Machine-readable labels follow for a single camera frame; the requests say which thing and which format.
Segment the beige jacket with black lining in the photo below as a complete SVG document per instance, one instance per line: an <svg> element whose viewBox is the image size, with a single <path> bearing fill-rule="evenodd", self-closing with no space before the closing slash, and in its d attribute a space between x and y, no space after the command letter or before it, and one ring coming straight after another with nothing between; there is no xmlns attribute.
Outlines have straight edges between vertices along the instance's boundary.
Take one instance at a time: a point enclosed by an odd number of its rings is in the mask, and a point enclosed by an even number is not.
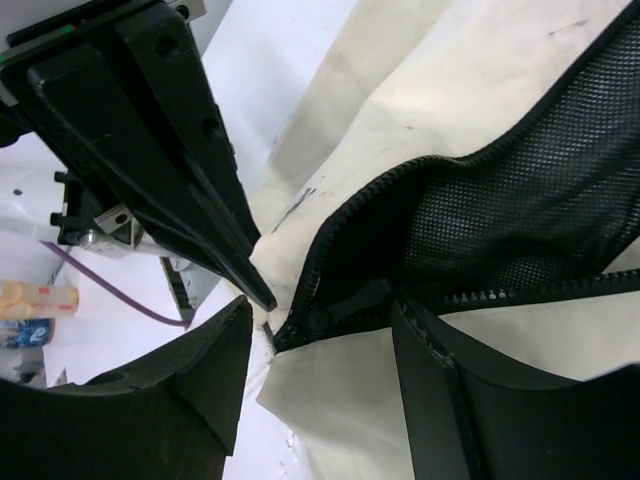
<svg viewBox="0 0 640 480"><path fill-rule="evenodd" d="M252 263L259 403L316 479L417 479L391 308L544 372L639 367L639 5L450 1L313 159Z"/></svg>

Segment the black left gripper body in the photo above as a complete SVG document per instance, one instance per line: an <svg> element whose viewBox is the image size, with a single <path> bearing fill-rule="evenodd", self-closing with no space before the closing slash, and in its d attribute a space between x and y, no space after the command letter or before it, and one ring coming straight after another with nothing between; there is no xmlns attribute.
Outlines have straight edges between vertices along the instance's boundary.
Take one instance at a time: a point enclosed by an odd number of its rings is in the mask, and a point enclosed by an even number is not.
<svg viewBox="0 0 640 480"><path fill-rule="evenodd" d="M22 34L1 60L9 118L84 187L93 223L195 236L195 42L189 9L84 5Z"/></svg>

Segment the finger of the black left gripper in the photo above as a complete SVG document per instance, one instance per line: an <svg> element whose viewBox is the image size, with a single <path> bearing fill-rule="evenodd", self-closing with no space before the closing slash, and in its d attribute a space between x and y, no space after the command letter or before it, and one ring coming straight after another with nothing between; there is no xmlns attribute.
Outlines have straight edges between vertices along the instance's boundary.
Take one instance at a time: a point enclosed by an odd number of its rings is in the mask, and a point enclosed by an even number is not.
<svg viewBox="0 0 640 480"><path fill-rule="evenodd" d="M159 107L159 138L171 144L168 156L190 184L179 190L209 218L188 223L212 227L234 250L251 250L259 232L189 26L173 9L145 9L115 30Z"/></svg>
<svg viewBox="0 0 640 480"><path fill-rule="evenodd" d="M171 144L153 116L160 112L127 48L109 59L81 45L37 62L27 78L45 110L94 166L115 196L153 240L168 251L213 270L265 309L276 301L250 262L251 250L234 250L207 221L190 184L172 164Z"/></svg>

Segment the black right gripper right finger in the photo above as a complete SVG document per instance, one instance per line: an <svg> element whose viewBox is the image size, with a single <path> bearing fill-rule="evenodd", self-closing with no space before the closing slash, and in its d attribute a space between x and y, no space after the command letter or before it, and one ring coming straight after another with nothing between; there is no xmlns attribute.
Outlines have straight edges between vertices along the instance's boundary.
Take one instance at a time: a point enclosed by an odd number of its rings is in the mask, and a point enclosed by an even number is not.
<svg viewBox="0 0 640 480"><path fill-rule="evenodd" d="M449 326L391 308L417 479L636 479L639 367L588 381L544 372Z"/></svg>

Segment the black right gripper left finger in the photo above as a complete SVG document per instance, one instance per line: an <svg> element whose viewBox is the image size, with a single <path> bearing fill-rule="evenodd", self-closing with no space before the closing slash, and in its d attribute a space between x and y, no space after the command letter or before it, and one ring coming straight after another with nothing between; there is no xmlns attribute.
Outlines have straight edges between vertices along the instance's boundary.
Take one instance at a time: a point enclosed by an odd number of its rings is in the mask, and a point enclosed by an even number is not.
<svg viewBox="0 0 640 480"><path fill-rule="evenodd" d="M222 478L237 438L252 325L252 307L240 296L84 385L2 381L2 478Z"/></svg>

